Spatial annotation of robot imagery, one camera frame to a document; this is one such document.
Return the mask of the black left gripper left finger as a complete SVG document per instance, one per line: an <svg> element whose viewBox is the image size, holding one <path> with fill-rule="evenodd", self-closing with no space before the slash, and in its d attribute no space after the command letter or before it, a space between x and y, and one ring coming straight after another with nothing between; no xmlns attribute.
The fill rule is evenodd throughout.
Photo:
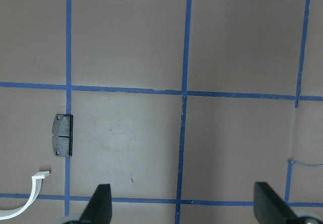
<svg viewBox="0 0 323 224"><path fill-rule="evenodd" d="M97 186L88 205L83 211L79 223L109 224L112 219L112 195L110 184Z"/></svg>

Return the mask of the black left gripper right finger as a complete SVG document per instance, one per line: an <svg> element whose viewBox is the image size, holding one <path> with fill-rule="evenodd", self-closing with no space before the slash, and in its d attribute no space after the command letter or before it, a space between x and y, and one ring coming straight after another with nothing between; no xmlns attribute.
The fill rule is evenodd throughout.
<svg viewBox="0 0 323 224"><path fill-rule="evenodd" d="M267 182L255 182L253 213L261 224L293 223L298 217Z"/></svg>

